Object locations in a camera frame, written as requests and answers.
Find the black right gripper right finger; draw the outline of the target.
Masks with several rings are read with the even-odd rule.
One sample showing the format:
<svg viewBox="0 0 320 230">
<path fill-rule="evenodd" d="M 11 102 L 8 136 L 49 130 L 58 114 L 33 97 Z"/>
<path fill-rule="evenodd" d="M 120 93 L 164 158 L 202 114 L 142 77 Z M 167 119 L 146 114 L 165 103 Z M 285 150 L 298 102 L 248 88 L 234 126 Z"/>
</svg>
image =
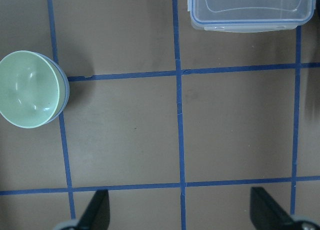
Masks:
<svg viewBox="0 0 320 230">
<path fill-rule="evenodd" d="M 250 189 L 249 214 L 256 230 L 295 229 L 295 221 L 263 187 Z"/>
</svg>

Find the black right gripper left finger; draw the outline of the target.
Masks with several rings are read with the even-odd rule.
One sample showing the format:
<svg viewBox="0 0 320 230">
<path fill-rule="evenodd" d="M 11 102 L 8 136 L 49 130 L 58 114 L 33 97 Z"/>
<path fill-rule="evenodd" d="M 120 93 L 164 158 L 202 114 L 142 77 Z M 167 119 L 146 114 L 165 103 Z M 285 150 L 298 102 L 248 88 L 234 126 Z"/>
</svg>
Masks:
<svg viewBox="0 0 320 230">
<path fill-rule="evenodd" d="M 110 200 L 108 190 L 97 190 L 83 215 L 79 219 L 77 230 L 107 230 L 110 225 Z"/>
</svg>

